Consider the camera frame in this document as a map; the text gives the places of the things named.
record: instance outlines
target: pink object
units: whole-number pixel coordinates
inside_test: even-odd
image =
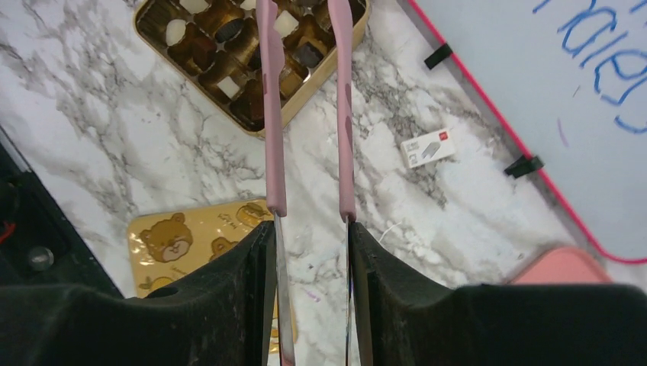
[[[352,13],[348,0],[329,0],[328,11],[337,43],[337,143],[340,150],[340,215],[353,222],[355,178],[352,161],[352,103],[350,93]]]
[[[513,284],[608,284],[611,278],[582,249],[559,248],[542,255]]]
[[[445,43],[445,38],[440,34],[438,29],[431,23],[429,18],[425,15],[424,11],[420,9],[420,6],[416,3],[415,0],[406,0],[409,5],[415,10],[415,12],[418,14],[420,19],[424,22],[424,24],[430,29],[431,33],[433,36],[440,42],[440,43]],[[497,109],[497,107],[494,105],[494,102],[488,97],[488,95],[485,93],[483,88],[476,82],[476,79],[472,74],[467,70],[465,67],[465,64],[461,61],[459,56],[456,53],[451,54],[452,59],[456,63],[456,65],[459,67],[461,70],[462,74],[465,76],[467,80],[470,81],[472,86],[474,87],[474,90],[481,96],[481,98],[485,101],[485,104],[488,105],[492,113],[497,117],[497,119],[501,122],[501,125],[504,127],[506,132],[512,137],[514,143],[521,149],[521,152],[525,156],[532,156],[530,153],[530,150],[526,145],[523,144],[521,139],[517,136],[517,134],[514,132],[512,129],[512,126],[506,121],[504,118],[503,114]],[[593,233],[584,225],[584,222],[582,219],[575,213],[575,210],[573,210],[573,207],[566,201],[566,198],[564,198],[564,195],[557,189],[557,186],[555,186],[555,183],[551,181],[551,179],[548,177],[546,172],[543,169],[540,169],[537,171],[540,177],[542,177],[543,181],[546,183],[546,185],[550,188],[550,190],[555,194],[557,197],[559,203],[565,208],[566,212],[573,218],[573,221],[578,225],[580,230],[586,235],[587,239],[593,243],[593,246],[595,249],[600,252],[601,255],[605,256],[608,259],[611,259],[612,261],[615,262],[620,262],[620,263],[625,263],[628,265],[637,265],[637,264],[644,264],[647,263],[647,258],[620,258],[617,257],[611,253],[609,253],[605,248],[603,248],[600,243],[595,239],[595,236],[593,236]]]
[[[285,199],[285,167],[283,162],[283,121],[278,76],[285,65],[281,36],[274,29],[277,6],[271,1],[256,4],[259,25],[263,78],[263,109],[265,111],[265,167],[267,208],[279,217],[288,214]]]

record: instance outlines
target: red whiteboard frame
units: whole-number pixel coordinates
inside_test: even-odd
[[[440,31],[432,24],[432,22],[429,20],[429,18],[425,15],[425,13],[422,11],[420,6],[414,1],[414,0],[407,0],[407,3],[412,7],[412,9],[416,12],[418,17],[424,22],[424,24],[429,28],[431,31],[432,35],[442,44],[445,43],[445,38],[440,34]],[[514,132],[514,129],[512,126],[507,122],[505,117],[501,114],[501,112],[497,109],[497,106],[494,105],[492,100],[488,97],[488,95],[485,93],[483,88],[476,82],[476,79],[472,74],[467,70],[461,59],[456,53],[451,54],[452,59],[460,69],[460,71],[463,73],[465,78],[472,84],[472,87],[478,95],[483,99],[485,104],[490,108],[494,116],[499,120],[501,123],[501,126],[504,127],[506,132],[512,137],[514,143],[521,149],[521,152],[527,156],[530,157],[532,154],[526,147],[526,145],[521,141],[519,136]],[[638,259],[627,259],[627,258],[620,258],[617,257],[611,253],[609,253],[593,236],[593,233],[584,225],[584,222],[582,219],[579,217],[579,215],[573,210],[573,207],[568,203],[566,198],[562,195],[562,193],[557,189],[557,186],[555,186],[555,183],[552,182],[550,177],[546,174],[546,171],[544,169],[540,169],[538,171],[539,176],[543,179],[544,183],[546,186],[552,191],[552,193],[555,195],[559,203],[564,207],[568,215],[571,216],[575,224],[579,227],[579,229],[582,231],[582,233],[587,237],[589,242],[593,244],[593,247],[600,252],[600,254],[612,261],[615,262],[620,262],[628,265],[642,265],[647,263],[647,258],[638,258]]]

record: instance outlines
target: gold tray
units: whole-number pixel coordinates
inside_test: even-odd
[[[180,5],[186,1],[144,2],[134,15],[135,30],[237,126],[250,135],[265,136],[256,9],[249,6],[254,0],[197,0],[208,7],[196,14]],[[336,68],[337,51],[326,0],[303,0],[312,6],[273,1],[279,17],[287,11],[298,21],[283,38],[285,67],[279,78],[285,127]],[[350,5],[355,49],[364,37],[369,0],[350,0]],[[186,29],[183,38],[169,47],[166,25],[175,19],[185,21]],[[218,87],[227,77],[238,87],[235,94],[236,88],[229,92],[231,98]]]
[[[137,296],[151,292],[223,255],[264,220],[272,220],[263,199],[218,204],[138,217],[127,229]],[[278,352],[276,299],[269,353]],[[292,331],[297,326],[292,312]]]

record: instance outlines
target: red wire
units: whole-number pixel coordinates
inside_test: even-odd
[[[8,223],[5,221],[5,232],[0,235],[0,244],[2,244],[11,234],[16,230],[15,223]]]

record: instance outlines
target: white chocolate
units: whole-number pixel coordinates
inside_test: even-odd
[[[202,13],[209,7],[205,0],[180,0],[180,5],[191,14]]]
[[[299,22],[289,11],[282,11],[274,22],[274,29],[281,34],[281,38],[286,38],[290,33],[295,31],[299,26]]]
[[[166,25],[166,44],[172,46],[184,37],[186,22],[182,19],[173,19]]]
[[[240,90],[240,86],[233,82],[233,79],[229,76],[218,82],[218,88],[220,88],[220,90],[222,90],[229,99],[233,99]]]
[[[243,10],[256,9],[256,0],[245,0],[243,4],[240,4],[240,8]]]

